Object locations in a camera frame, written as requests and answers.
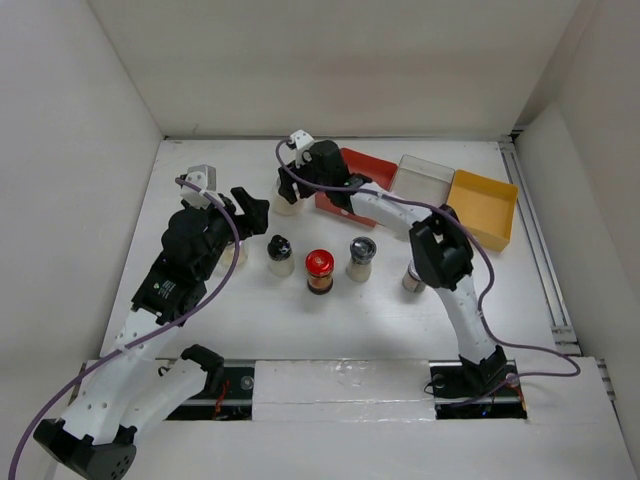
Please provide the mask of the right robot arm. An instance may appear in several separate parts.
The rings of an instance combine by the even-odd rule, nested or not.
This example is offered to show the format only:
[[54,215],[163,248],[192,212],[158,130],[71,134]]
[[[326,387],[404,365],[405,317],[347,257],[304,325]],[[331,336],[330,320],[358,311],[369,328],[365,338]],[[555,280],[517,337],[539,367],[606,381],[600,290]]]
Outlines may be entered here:
[[371,178],[349,170],[332,140],[280,141],[278,195],[295,204],[324,193],[340,210],[374,220],[409,238],[411,263],[419,280],[445,306],[458,343],[463,397],[493,392],[505,379],[506,356],[487,332],[472,278],[474,240],[449,205],[429,206],[402,199]]

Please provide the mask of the glass jar of rice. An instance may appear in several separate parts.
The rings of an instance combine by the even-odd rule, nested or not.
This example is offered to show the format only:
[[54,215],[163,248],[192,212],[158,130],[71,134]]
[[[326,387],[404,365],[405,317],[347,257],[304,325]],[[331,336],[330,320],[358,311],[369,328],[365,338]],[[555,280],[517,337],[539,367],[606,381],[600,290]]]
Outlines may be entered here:
[[299,214],[305,207],[306,200],[298,199],[295,203],[289,203],[283,196],[279,194],[279,186],[275,185],[272,189],[271,211],[281,216],[294,216]]

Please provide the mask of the black knob lid shaker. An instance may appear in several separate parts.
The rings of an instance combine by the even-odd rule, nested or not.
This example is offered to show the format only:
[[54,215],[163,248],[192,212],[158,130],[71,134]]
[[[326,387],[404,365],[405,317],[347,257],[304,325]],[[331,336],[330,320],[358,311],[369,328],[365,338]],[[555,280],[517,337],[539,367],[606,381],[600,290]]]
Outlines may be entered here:
[[275,276],[286,278],[293,273],[295,265],[292,246],[287,238],[274,235],[267,244],[267,255],[268,268]]

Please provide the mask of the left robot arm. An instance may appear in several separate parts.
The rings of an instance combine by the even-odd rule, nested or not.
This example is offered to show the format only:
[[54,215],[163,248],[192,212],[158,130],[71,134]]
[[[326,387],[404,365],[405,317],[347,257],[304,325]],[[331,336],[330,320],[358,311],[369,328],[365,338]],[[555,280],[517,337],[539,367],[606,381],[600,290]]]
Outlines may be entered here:
[[183,182],[182,208],[169,219],[162,250],[132,298],[130,313],[107,356],[57,419],[43,419],[33,438],[57,462],[84,479],[121,479],[137,441],[185,400],[222,387],[224,359],[195,344],[148,391],[155,360],[203,305],[206,283],[230,243],[262,235],[269,203],[234,187],[231,195],[197,191]]

